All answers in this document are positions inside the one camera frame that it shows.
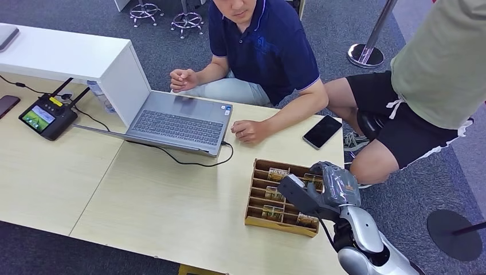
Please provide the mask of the robot right hand grey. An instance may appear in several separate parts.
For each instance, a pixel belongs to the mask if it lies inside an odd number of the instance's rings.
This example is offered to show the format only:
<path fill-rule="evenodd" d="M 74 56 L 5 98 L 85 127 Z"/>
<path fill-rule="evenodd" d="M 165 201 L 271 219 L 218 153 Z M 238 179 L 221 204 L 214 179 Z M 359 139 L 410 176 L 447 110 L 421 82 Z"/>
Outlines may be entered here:
<path fill-rule="evenodd" d="M 313 183 L 307 184 L 307 193 L 319 205 L 361 207 L 358 182 L 349 170 L 325 161 L 313 164 L 310 171 L 323 179 L 323 192 L 317 192 Z"/>

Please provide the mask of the seated person's left hand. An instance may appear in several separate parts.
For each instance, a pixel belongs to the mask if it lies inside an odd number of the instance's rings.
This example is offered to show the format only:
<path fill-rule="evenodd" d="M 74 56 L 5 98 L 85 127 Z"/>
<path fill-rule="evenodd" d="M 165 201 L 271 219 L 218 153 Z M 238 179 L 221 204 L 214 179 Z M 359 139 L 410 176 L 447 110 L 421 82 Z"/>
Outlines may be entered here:
<path fill-rule="evenodd" d="M 235 121 L 230 130 L 238 141 L 250 144 L 261 143 L 271 135 L 271 131 L 265 121 Z"/>

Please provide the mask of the seated person's right hand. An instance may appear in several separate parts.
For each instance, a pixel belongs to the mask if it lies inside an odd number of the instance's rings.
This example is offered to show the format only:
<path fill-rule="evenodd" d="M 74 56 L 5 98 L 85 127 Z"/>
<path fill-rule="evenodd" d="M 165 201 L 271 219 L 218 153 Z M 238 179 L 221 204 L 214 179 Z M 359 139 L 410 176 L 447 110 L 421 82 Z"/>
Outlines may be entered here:
<path fill-rule="evenodd" d="M 188 91 L 199 85 L 197 74 L 192 69 L 174 69 L 170 78 L 170 88 L 174 93 Z"/>

